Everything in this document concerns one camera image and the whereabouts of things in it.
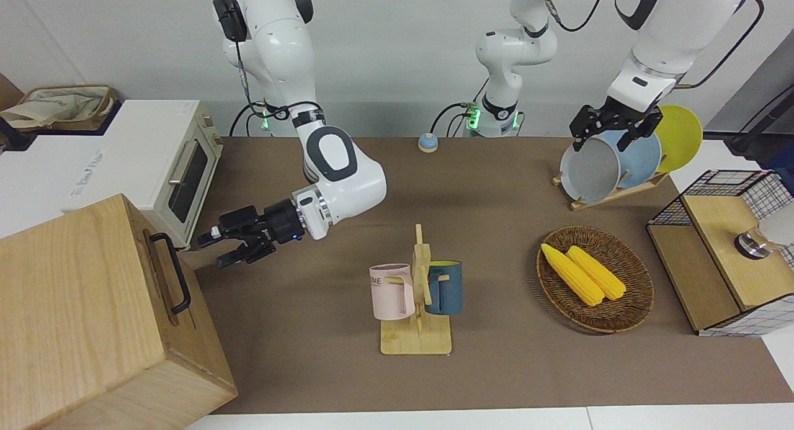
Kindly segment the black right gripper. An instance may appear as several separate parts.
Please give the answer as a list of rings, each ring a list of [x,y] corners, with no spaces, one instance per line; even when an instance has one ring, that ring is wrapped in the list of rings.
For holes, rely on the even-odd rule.
[[[276,250],[275,244],[267,235],[266,224],[252,205],[221,215],[218,218],[218,227],[212,227],[210,231],[199,235],[197,243],[199,246],[211,246],[223,240],[239,240],[243,243],[237,249],[218,256],[218,268],[241,261],[252,264]]]

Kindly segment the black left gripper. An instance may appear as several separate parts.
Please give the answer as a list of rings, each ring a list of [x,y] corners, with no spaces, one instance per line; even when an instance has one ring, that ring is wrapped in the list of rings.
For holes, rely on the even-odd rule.
[[[618,152],[624,152],[635,140],[649,137],[663,119],[659,107],[640,112],[619,101],[606,101],[598,111],[597,114],[593,107],[581,107],[570,122],[575,152],[581,150],[595,131],[595,134],[601,134],[610,130],[620,133],[616,147]]]

